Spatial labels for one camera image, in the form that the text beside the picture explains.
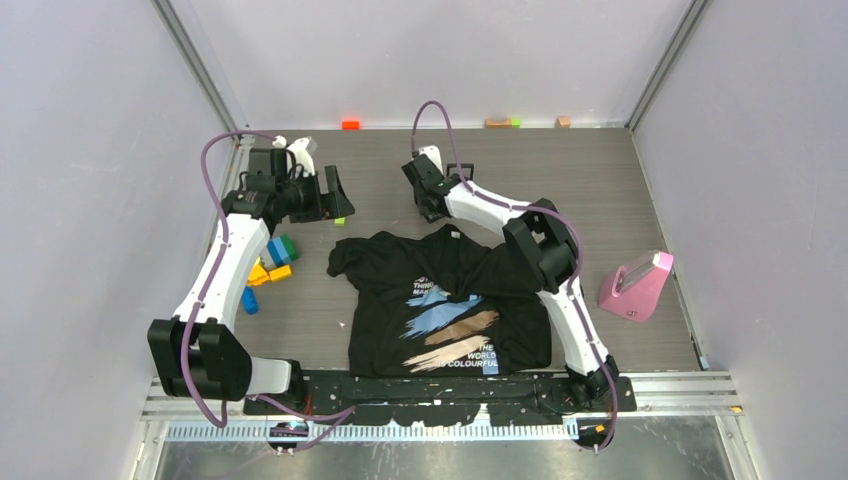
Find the black brooch box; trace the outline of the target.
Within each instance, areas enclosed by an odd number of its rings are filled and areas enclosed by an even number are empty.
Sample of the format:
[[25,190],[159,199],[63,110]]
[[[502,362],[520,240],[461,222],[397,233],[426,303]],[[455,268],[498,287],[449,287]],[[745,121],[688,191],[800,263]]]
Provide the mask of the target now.
[[464,178],[466,181],[472,181],[474,177],[475,165],[473,163],[450,163],[446,167],[448,177],[456,175],[459,179]]

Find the black printed t-shirt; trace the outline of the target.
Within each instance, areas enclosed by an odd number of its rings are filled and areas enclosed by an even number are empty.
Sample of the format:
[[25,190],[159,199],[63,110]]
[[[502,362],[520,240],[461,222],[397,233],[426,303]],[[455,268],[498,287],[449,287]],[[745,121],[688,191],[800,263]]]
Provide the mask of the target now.
[[327,273],[357,292],[348,345],[360,377],[509,375],[552,362],[549,316],[505,244],[446,224],[420,239],[346,238]]

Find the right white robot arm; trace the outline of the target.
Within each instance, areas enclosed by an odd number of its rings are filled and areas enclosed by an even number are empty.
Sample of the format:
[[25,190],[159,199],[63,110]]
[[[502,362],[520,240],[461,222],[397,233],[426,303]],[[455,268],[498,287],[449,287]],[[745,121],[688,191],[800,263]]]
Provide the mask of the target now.
[[563,345],[571,397],[584,410],[620,410],[619,373],[600,339],[584,299],[579,275],[581,248],[568,221],[541,198],[518,201],[465,178],[448,176],[441,163],[415,153],[402,166],[419,213],[428,221],[450,217],[500,233],[518,271],[547,310]]

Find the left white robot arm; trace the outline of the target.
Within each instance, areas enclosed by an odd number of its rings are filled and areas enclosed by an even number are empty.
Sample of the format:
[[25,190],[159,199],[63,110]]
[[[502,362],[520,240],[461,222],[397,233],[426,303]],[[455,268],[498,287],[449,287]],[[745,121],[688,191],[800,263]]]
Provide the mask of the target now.
[[251,159],[266,159],[268,165],[223,197],[224,215],[189,294],[171,318],[153,321],[147,332],[166,395],[239,401],[268,394],[284,414],[305,405],[299,363],[251,356],[235,337],[234,322],[249,274],[283,219],[305,223],[355,211],[336,167],[316,172],[315,149],[313,138],[301,137],[252,152]]

